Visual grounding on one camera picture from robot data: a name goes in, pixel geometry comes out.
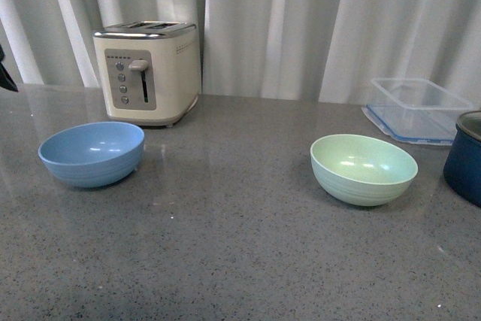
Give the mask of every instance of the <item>toaster control panel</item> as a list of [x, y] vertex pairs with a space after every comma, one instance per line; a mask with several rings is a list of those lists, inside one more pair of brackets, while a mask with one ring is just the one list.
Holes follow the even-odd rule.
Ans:
[[148, 50], [106, 49], [105, 62], [115, 108], [139, 111], [157, 108], [152, 56]]

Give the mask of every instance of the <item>pot rim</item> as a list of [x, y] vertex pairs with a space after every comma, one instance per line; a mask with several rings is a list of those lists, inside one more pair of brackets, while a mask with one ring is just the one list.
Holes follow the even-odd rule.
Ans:
[[460, 130], [466, 135], [473, 138], [474, 140], [481, 142], [481, 133], [475, 132], [464, 125], [465, 120], [478, 120], [481, 123], [481, 111], [471, 111], [461, 114], [456, 121], [456, 125]]

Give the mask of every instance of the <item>blue bowl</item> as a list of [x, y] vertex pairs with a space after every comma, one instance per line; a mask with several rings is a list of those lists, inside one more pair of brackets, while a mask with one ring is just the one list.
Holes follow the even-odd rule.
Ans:
[[481, 207], [481, 111], [459, 116], [444, 178], [460, 196]]
[[99, 187], [129, 175], [144, 151], [144, 131], [123, 122], [89, 123], [48, 138], [38, 155], [59, 180]]

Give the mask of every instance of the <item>dark object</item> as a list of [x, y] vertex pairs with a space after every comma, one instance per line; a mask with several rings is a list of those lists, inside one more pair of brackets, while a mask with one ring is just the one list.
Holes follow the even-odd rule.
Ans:
[[481, 111], [459, 116], [456, 128], [444, 178], [459, 195], [481, 207]]
[[[5, 58], [5, 53], [3, 53], [2, 46], [0, 45], [0, 62], [3, 62]], [[0, 86], [2, 88], [18, 92], [17, 85], [15, 84], [12, 77], [7, 72], [7, 69], [3, 67], [3, 64], [0, 63]]]

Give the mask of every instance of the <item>green bowl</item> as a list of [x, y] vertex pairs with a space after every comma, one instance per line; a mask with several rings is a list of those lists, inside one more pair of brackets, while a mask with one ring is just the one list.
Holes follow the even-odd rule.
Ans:
[[358, 206], [377, 206], [396, 199], [418, 173], [409, 153], [363, 135], [320, 138], [311, 146], [310, 158], [322, 188]]

